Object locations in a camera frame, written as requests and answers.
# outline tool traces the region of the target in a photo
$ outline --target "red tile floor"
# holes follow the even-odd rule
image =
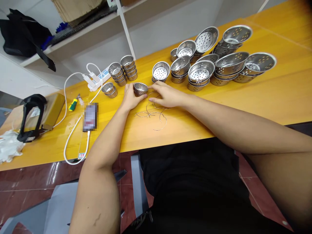
[[[134,152],[121,153],[113,165],[113,172],[125,169],[128,173],[118,182],[121,209],[121,232],[135,219],[130,156]],[[264,216],[292,230],[275,202],[250,165],[239,154],[240,177],[250,192],[252,205]],[[71,166],[63,162],[48,163],[0,172],[0,228],[6,220],[19,212],[49,198],[56,185],[79,177],[83,162]],[[147,193],[149,206],[154,198]],[[14,234],[30,233],[21,224]]]

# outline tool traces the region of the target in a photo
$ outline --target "hand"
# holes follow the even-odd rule
[[[136,97],[133,91],[133,83],[126,84],[124,88],[124,97],[123,97],[124,99],[120,105],[120,108],[124,109],[125,111],[130,111],[133,108],[135,108],[139,104],[139,102],[146,97],[147,94],[143,94],[139,97]]]
[[[149,89],[154,89],[162,96],[162,99],[151,97],[149,98],[149,101],[155,102],[164,107],[182,106],[184,100],[188,96],[188,94],[183,93],[161,81],[157,81],[153,85],[149,86]]]

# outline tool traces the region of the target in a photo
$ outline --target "brown box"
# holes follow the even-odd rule
[[[62,20],[72,27],[93,13],[102,1],[106,0],[51,0],[59,12]]]

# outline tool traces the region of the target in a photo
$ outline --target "mobile phone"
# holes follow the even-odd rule
[[[98,103],[90,103],[84,110],[83,132],[94,131],[98,124]]]

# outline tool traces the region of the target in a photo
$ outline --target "chair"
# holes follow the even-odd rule
[[[136,217],[139,217],[148,210],[149,204],[138,153],[131,156],[131,170],[135,212]],[[118,182],[126,173],[125,170],[115,173],[116,181]],[[9,218],[0,234],[11,234],[19,222],[33,234],[67,234],[77,188],[78,180],[56,186],[50,199]]]

